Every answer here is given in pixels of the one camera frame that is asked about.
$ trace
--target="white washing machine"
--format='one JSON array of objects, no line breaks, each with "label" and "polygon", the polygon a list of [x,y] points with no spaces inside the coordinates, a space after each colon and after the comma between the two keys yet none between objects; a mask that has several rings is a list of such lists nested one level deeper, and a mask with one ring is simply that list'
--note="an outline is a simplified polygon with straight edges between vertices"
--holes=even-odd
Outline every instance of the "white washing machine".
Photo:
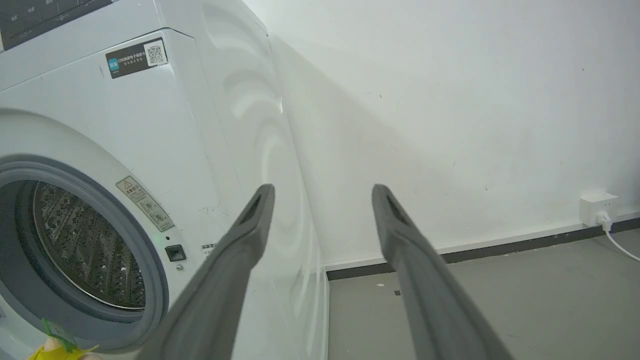
[{"label": "white washing machine", "polygon": [[0,4],[0,357],[130,359],[276,187],[234,359],[326,359],[328,282],[263,24],[234,0]]}]

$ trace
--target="yellow object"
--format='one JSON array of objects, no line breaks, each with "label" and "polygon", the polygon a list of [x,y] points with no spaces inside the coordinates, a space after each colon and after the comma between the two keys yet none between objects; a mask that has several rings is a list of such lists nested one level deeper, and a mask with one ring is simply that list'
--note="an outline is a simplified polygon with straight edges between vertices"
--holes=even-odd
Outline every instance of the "yellow object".
[{"label": "yellow object", "polygon": [[87,352],[95,350],[93,347],[89,350],[80,350],[74,348],[71,353],[67,352],[62,346],[62,342],[56,338],[49,337],[30,358],[29,360],[78,360]]}]

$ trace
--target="baseboard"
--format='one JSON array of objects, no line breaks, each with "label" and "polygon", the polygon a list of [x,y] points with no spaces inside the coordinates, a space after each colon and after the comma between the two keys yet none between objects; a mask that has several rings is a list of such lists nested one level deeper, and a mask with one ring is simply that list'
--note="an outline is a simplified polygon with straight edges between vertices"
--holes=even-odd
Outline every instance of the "baseboard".
[{"label": "baseboard", "polygon": [[[612,233],[640,228],[640,211],[626,211],[617,216]],[[448,263],[456,263],[471,259],[510,254],[560,243],[594,238],[604,235],[601,227],[586,227],[584,224],[571,224],[535,233],[507,236],[495,240],[479,241],[463,245],[453,245],[436,249]],[[366,258],[338,261],[324,265],[329,280],[344,279],[371,274],[393,272],[385,258],[369,256]]]}]

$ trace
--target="green tag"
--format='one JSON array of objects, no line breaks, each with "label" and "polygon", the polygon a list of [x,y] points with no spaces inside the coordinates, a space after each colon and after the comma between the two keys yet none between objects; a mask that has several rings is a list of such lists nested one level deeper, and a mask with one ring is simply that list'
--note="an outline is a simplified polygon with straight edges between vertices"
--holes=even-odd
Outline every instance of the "green tag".
[{"label": "green tag", "polygon": [[74,349],[78,348],[76,339],[73,335],[69,334],[62,326],[52,323],[48,319],[42,318],[44,329],[47,335],[52,338],[56,338],[62,342],[62,346],[68,353],[72,353]]}]

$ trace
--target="white wall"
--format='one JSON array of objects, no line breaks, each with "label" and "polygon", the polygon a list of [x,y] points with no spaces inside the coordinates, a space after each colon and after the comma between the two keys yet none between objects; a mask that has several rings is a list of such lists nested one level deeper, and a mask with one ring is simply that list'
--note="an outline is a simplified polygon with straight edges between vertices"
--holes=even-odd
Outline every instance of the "white wall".
[{"label": "white wall", "polygon": [[640,216],[640,3],[245,0],[266,23],[324,261],[382,261],[385,183],[442,252]]}]

